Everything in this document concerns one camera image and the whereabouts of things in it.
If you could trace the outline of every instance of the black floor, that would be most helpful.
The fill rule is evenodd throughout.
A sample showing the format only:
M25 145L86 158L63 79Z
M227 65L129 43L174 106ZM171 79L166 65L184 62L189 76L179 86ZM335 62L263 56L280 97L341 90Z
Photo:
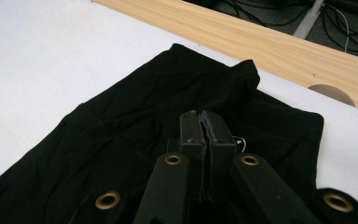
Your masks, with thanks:
M213 10L292 35L314 0L214 0ZM324 0L307 40L358 56L358 0Z

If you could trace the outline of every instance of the round hole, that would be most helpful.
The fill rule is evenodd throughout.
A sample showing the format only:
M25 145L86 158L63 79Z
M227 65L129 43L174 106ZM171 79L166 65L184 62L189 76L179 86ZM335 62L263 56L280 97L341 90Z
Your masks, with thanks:
M165 158L165 162L167 162L169 165L177 165L182 162L182 158L178 156L169 156Z
M330 207L340 211L349 213L353 210L353 206L344 197L337 194L329 193L324 195L324 202Z
M115 191L109 191L101 195L95 201L95 206L101 210L115 207L120 202L120 195Z
M258 159L253 156L243 156L241 157L241 161L245 163L246 165L257 165Z

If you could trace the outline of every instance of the white table surface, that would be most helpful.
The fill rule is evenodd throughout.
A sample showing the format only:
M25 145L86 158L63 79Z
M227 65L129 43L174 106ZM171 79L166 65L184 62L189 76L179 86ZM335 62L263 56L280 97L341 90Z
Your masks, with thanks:
M0 174L75 107L173 43L238 61L87 0L0 1ZM358 109L259 70L259 89L324 116L318 188L358 200Z

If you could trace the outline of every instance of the metal rivet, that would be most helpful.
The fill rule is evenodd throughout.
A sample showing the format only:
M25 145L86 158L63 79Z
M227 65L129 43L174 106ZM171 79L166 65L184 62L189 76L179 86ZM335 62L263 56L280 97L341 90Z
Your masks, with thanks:
M241 157L241 161L245 163L246 165L257 165L258 159L253 156L243 156Z
M120 203L120 195L115 191L109 191L97 198L95 206L101 210L106 210L115 207L118 203Z
M325 194L324 202L340 212L349 213L353 210L353 206L348 200L334 193Z
M182 162L182 158L179 156L168 156L165 158L165 162L167 162L169 165L177 165Z

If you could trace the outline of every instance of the black cloth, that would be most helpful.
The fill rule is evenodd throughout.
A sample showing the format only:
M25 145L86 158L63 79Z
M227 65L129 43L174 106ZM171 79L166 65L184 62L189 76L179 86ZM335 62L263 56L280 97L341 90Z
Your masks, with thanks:
M221 115L246 139L246 152L264 157L306 201L324 120L258 91L258 82L252 61L228 67L174 44L76 108L0 176L0 223L131 223L157 157L179 138L179 116L189 110ZM100 210L95 201L107 191L120 202ZM230 201L191 209L198 223L241 223L246 214Z

